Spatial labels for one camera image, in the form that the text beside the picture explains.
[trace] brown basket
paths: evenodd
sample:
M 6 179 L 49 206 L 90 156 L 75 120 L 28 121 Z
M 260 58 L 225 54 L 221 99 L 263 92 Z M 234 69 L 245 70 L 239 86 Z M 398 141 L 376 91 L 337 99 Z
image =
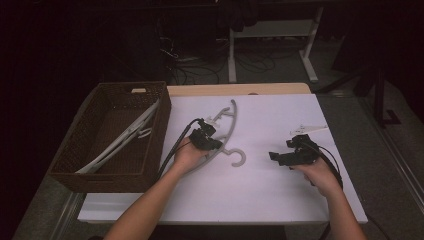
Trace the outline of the brown basket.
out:
M 144 93 L 132 93 L 145 89 Z M 95 159 L 157 99 L 146 128 L 96 173 L 77 170 Z M 101 83 L 87 97 L 56 154 L 49 175 L 74 192 L 144 192 L 155 181 L 171 112 L 165 82 Z

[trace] hand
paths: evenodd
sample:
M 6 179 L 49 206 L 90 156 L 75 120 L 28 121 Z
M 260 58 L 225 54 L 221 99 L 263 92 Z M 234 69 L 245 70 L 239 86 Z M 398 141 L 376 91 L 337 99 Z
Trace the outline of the hand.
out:
M 321 158 L 318 158 L 313 164 L 291 166 L 291 168 L 302 171 L 305 179 L 311 181 L 324 197 L 342 190 L 327 163 Z
M 208 151 L 197 149 L 188 137 L 181 141 L 177 149 L 171 169 L 178 170 L 182 174 L 194 168 L 199 159 L 208 154 Z

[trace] person's left hand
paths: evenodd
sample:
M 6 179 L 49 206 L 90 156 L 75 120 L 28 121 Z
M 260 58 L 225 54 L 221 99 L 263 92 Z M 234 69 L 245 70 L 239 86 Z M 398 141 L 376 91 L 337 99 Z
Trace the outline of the person's left hand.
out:
M 188 137 L 185 137 L 177 148 L 177 152 L 174 157 L 174 164 L 172 169 L 180 171 L 182 174 L 188 172 L 190 169 L 197 165 L 199 159 L 206 154 L 208 151 L 197 149 Z

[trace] white table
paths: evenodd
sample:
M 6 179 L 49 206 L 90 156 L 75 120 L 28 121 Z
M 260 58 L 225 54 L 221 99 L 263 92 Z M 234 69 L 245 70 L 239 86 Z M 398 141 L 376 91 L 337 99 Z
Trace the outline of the white table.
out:
M 288 153 L 285 141 L 300 124 L 326 125 L 313 94 L 172 97 L 172 110 L 162 160 L 195 118 L 214 117 L 222 108 L 238 106 L 238 119 L 226 148 L 243 149 L 241 167 L 232 167 L 239 155 L 220 153 L 212 162 L 184 177 L 177 185 L 161 224 L 288 225 L 329 220 L 325 199 L 298 171 L 278 166 L 268 152 Z M 223 117 L 216 136 L 226 133 L 231 118 Z M 330 150 L 340 166 L 344 191 L 360 223 L 367 222 L 354 187 L 331 135 L 331 129 L 311 133 L 318 145 Z M 140 193 L 89 193 L 78 219 L 115 221 Z

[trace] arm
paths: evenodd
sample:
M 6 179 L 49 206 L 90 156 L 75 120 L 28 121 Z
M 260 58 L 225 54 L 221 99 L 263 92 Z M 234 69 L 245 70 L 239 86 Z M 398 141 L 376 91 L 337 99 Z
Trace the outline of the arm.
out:
M 171 168 L 119 217 L 104 239 L 148 239 L 180 178 L 206 154 L 184 138 Z
M 305 178 L 327 198 L 330 225 L 335 239 L 366 239 L 342 188 L 324 160 L 318 159 L 311 165 L 298 165 L 293 168 L 302 171 Z

